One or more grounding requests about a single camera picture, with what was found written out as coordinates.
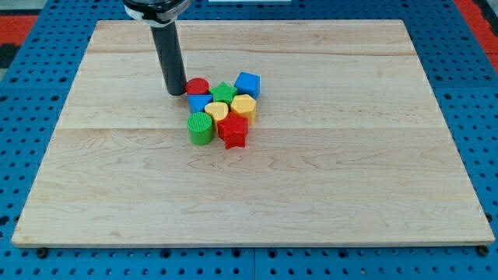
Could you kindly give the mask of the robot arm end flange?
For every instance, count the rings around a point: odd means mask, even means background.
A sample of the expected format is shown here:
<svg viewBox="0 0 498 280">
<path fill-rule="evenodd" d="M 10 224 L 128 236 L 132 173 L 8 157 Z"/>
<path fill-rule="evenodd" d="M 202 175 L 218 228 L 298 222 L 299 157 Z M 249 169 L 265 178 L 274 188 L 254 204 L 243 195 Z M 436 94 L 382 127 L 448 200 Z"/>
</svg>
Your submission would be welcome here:
<svg viewBox="0 0 498 280">
<path fill-rule="evenodd" d="M 174 22 L 192 4 L 192 0 L 123 0 L 124 10 L 134 20 L 152 27 Z"/>
</svg>

